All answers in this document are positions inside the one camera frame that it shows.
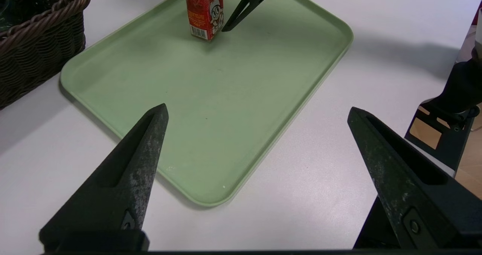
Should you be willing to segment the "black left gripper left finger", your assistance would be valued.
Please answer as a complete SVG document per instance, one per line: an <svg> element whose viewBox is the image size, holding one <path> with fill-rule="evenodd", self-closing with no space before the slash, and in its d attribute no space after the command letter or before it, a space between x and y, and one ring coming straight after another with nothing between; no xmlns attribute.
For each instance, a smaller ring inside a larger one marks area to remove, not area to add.
<svg viewBox="0 0 482 255"><path fill-rule="evenodd" d="M45 252L144 252L142 230L169 114L149 109L40 230Z"/></svg>

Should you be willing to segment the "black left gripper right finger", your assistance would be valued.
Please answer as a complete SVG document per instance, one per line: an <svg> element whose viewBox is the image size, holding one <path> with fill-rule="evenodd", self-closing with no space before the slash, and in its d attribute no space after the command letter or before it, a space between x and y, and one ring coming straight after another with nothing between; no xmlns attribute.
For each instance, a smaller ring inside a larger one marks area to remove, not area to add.
<svg viewBox="0 0 482 255"><path fill-rule="evenodd" d="M401 248L481 249L479 198L373 114L347 122Z"/></svg>

